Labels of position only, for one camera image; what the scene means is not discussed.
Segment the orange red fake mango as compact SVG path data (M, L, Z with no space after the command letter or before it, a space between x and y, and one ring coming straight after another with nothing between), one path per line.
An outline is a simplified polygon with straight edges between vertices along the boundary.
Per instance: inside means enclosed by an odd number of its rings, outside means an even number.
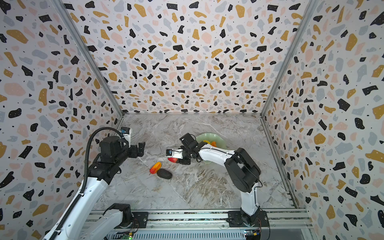
M157 162L156 164L154 164L151 168L150 168L150 174L156 174L162 167L162 163L161 162Z

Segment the light green wavy fruit bowl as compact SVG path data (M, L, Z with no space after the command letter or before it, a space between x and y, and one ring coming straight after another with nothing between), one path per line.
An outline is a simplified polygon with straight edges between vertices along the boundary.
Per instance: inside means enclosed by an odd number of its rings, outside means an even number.
M220 166L224 166L226 159L230 156L225 154L227 152L226 142L217 134L203 133L196 137L198 143L207 140L209 142L216 142L217 147L206 144L203 146L203 153L199 153L204 162L212 162Z

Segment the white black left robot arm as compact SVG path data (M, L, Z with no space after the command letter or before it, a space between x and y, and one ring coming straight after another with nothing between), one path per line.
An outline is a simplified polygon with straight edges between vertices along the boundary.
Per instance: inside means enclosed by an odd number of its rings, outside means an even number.
M115 203L92 227L82 232L95 203L114 176L121 172L122 163L128 158L142 157L146 144L131 145L123 136L111 136L104 138L99 146L101 152L91 166L85 168L85 177L77 195L45 235L46 240L101 240L116 227L126 229L135 226L131 206Z

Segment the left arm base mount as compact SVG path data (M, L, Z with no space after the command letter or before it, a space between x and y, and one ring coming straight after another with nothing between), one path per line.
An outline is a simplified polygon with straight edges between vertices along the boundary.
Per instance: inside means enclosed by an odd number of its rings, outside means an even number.
M112 217L117 223L115 228L137 230L146 228L149 212L135 212L129 204L115 203L104 211L103 217L108 219Z

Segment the dark fake avocado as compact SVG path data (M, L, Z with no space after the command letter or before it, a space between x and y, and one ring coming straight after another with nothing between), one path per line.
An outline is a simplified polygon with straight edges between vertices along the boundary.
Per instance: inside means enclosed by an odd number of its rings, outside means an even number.
M173 177L173 174L171 172L169 172L168 170L159 169L157 171L157 176L162 178L162 179L165 179L165 180L170 180Z

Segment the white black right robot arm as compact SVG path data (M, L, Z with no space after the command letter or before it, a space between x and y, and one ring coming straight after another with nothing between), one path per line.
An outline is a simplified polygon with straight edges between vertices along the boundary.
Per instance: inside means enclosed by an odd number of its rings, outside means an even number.
M206 142L199 143L189 133L182 136L180 141L182 146L177 150L181 154L180 164L189 165L195 159L226 168L233 184L241 192L241 212L251 217L259 211L257 189L263 186L260 180L261 169L245 149L225 150Z

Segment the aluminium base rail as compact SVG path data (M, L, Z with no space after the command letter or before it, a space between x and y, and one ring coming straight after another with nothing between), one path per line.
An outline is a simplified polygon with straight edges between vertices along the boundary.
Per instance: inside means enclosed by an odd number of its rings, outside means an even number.
M226 221L229 211L223 210L138 210L149 212L147 226L140 231L167 230L232 230L232 229L305 229L313 228L308 213L304 209L263 209L267 213L268 227L235 227L231 228Z

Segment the aluminium corner post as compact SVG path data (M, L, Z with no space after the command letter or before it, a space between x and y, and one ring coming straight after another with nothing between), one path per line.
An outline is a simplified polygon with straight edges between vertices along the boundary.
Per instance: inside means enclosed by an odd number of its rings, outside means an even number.
M274 94L277 92L278 87L281 84L283 77L284 77L284 75L285 75L285 73L289 67L289 64L290 64L292 58L294 57L296 49L297 49L297 47L300 43L300 40L301 40L305 30L306 30L306 27L310 21L310 18L313 15L313 13L317 7L318 2L319 2L318 0L310 0L305 11L304 11L303 19L301 20L301 22L298 26L298 30L297 30L294 38L293 38L293 41L292 41L292 43L288 49L288 52L284 58L282 66L278 72L277 79L275 80L273 86L271 87L270 94L269 94L269 96L266 100L266 103L262 109L262 112L261 112L261 119L262 120L264 119L264 117L268 113L268 108L272 104L272 101L274 99Z
M81 38L81 34L79 33L76 25L74 24L74 21L72 20L70 14L67 12L67 9L65 8L65 5L63 1L51 1L53 4L53 7L63 20L66 28L70 32L70 34L73 37L73 40L77 44L80 52L84 56L86 62L88 63L91 71L96 75L96 78L98 79L101 87L103 88L106 96L111 102L111 105L115 109L115 112L118 114L119 118L124 117L123 111L120 109L119 104L117 100L115 99L111 89L109 88L107 82L104 79L103 74L101 73L100 69L98 68L97 64L95 63L92 55L90 54L90 51L88 50L87 45L84 43L84 41Z

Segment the red fake strawberry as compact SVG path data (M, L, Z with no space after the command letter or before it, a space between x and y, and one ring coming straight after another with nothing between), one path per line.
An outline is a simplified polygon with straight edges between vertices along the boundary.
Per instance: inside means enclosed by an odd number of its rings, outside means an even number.
M172 163L177 163L177 164L180 162L179 159L177 158L168 158L168 160Z

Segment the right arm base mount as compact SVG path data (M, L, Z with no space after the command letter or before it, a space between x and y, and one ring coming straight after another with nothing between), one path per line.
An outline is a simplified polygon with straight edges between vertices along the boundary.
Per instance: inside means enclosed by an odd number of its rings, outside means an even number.
M269 221L267 213L263 210L256 210L252 216L247 215L243 210L229 211L226 221L231 228L235 227L268 227Z

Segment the aluminium corner post left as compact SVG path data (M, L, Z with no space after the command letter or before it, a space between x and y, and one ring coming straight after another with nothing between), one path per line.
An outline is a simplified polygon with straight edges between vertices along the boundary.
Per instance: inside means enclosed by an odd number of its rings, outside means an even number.
M74 21L72 20L70 14L67 12L67 9L65 8L65 5L63 1L51 1L53 4L53 7L63 20L66 28L70 32L70 34L73 37L73 40L77 44L80 52L84 56L86 62L88 63L91 71L96 75L96 78L98 79L101 87L103 88L106 96L111 102L111 105L115 109L115 112L118 114L119 118L124 117L123 111L120 109L119 104L117 100L115 99L111 89L109 88L107 82L104 79L103 74L101 73L100 69L98 68L97 64L95 63L92 55L90 54L90 51L88 50L87 45L84 43L84 41L81 38L81 34L79 33L76 25L74 24Z

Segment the aluminium corner post right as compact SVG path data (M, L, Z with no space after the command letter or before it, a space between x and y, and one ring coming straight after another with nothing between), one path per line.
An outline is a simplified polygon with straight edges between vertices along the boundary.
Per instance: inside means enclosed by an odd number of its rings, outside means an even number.
M298 30L297 30L294 38L293 38L293 41L292 41L292 43L288 49L288 52L284 58L282 66L278 72L277 79L275 80L273 86L271 87L270 94L269 94L269 96L266 100L266 103L262 109L262 112L261 112L261 119L262 120L264 119L264 117L268 113L268 108L272 104L272 101L274 99L274 94L277 92L278 87L281 84L283 77L284 77L284 75L285 75L285 73L289 67L289 64L290 64L292 58L294 57L296 49L297 49L297 47L300 43L300 40L301 40L305 30L306 30L306 27L310 21L310 18L313 15L313 13L317 7L318 2L319 2L318 0L310 0L305 11L304 11L303 19L301 20L301 22L298 26Z

